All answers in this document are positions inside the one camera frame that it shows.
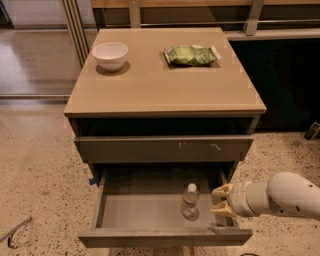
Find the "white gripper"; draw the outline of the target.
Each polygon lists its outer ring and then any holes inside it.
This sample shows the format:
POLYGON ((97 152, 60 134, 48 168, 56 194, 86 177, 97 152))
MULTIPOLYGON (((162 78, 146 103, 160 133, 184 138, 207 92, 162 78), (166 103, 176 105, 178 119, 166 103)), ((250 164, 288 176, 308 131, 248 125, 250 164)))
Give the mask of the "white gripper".
POLYGON ((247 200, 247 192, 250 185, 250 181, 245 181, 234 185, 227 183, 213 189, 211 192, 213 196, 228 197, 228 202, 222 201, 213 205, 211 211, 215 215, 226 217, 235 217, 236 214, 241 217, 255 216, 255 212, 250 208, 247 200))

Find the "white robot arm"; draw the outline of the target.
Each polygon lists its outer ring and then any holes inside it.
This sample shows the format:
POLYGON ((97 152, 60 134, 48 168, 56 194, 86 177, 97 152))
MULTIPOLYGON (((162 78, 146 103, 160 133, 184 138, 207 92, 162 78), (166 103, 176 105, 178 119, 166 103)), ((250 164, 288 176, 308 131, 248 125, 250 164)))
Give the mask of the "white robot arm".
POLYGON ((276 173, 265 182, 224 184, 211 194, 223 198, 211 208, 220 216, 272 215, 320 220, 320 188, 292 172, 276 173))

